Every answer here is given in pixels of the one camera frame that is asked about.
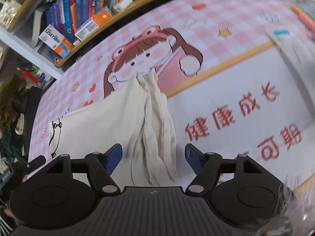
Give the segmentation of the white charger block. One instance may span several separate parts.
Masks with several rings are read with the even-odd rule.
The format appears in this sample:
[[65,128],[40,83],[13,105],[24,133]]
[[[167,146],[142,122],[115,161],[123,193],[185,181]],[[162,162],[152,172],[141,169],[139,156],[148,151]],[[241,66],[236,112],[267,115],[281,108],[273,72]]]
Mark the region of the white charger block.
[[121,0],[114,5],[115,12],[122,12],[133,3],[133,0]]

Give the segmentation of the wooden bookshelf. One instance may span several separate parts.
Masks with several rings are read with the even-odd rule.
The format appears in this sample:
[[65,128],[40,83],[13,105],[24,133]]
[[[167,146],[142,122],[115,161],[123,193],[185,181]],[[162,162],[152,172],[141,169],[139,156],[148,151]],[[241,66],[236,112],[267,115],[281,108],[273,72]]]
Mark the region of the wooden bookshelf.
[[171,0],[1,0],[1,66],[13,50],[48,79],[114,23]]

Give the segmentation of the pink checkered cartoon tablecloth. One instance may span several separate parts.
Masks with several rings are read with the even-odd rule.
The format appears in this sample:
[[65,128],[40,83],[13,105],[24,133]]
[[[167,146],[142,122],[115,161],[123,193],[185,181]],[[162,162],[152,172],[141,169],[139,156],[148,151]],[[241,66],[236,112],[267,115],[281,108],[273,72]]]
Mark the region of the pink checkered cartoon tablecloth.
[[29,158],[52,159],[52,121],[153,73],[175,129],[175,185],[194,176],[188,143],[314,185],[314,42],[286,0],[173,0],[106,36],[41,98]]

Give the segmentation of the olive brown garment pile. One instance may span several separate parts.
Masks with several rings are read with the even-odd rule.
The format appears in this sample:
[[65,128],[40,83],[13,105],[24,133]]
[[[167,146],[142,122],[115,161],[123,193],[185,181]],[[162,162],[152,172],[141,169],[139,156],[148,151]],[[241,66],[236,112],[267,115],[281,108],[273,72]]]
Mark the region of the olive brown garment pile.
[[25,96],[26,80],[13,75],[1,85],[1,133],[10,130],[19,114],[25,111],[27,97]]

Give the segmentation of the cream white t-shirt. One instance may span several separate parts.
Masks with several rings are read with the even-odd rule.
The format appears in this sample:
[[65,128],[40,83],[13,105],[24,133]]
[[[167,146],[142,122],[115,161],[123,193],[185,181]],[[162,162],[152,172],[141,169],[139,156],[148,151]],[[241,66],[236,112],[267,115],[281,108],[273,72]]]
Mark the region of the cream white t-shirt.
[[156,74],[135,74],[99,102],[49,124],[51,155],[83,158],[122,146],[122,159],[112,173],[120,188],[174,186],[176,136],[167,98]]

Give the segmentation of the flat white orange box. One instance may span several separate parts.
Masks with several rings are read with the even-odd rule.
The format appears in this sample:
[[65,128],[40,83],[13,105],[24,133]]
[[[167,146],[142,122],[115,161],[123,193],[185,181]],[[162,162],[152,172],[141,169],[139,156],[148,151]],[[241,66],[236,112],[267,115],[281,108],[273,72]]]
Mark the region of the flat white orange box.
[[93,15],[90,19],[88,19],[84,24],[82,24],[79,29],[75,32],[75,37],[82,41],[86,37],[88,37],[92,32],[96,29],[103,26],[105,23],[110,21],[112,18],[112,14],[107,8]]

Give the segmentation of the orange highlighter pen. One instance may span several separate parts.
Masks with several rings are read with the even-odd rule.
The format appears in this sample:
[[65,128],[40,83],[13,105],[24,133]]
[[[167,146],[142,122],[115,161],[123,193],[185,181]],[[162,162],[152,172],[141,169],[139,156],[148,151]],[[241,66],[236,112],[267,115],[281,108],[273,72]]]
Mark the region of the orange highlighter pen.
[[315,31],[315,22],[305,12],[299,9],[296,5],[291,6],[292,11],[298,16],[299,20],[310,31]]

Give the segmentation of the white orange Usmile box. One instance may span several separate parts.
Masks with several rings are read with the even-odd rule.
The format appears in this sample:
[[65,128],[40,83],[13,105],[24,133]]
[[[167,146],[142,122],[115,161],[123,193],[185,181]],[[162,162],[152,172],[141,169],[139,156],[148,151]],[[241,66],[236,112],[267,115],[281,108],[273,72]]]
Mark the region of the white orange Usmile box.
[[74,48],[74,45],[51,24],[40,34],[39,39],[62,58],[67,57]]

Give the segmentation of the white wristwatch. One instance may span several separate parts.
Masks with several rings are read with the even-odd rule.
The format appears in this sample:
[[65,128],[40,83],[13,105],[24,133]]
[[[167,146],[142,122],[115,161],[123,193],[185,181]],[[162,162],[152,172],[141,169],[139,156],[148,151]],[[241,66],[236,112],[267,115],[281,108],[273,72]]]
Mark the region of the white wristwatch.
[[25,115],[21,113],[15,127],[16,134],[22,135],[24,132],[24,128],[25,128]]

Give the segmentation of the white pearl handbag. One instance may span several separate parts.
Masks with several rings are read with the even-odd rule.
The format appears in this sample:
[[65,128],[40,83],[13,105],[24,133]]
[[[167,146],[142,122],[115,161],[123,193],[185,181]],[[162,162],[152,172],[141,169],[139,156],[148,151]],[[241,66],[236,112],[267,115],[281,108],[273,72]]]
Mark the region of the white pearl handbag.
[[17,12],[21,8],[21,4],[19,4],[16,0],[1,0],[1,26],[4,29],[8,29],[10,23],[13,21],[14,17],[17,15]]

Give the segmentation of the dark green garment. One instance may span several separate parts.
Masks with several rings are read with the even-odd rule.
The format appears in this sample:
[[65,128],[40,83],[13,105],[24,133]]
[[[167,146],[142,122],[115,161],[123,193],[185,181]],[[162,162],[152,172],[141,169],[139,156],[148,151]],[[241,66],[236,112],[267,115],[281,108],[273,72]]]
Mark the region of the dark green garment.
[[23,137],[18,135],[15,129],[6,131],[1,138],[1,160],[7,165],[18,162],[27,164],[27,158],[22,154]]

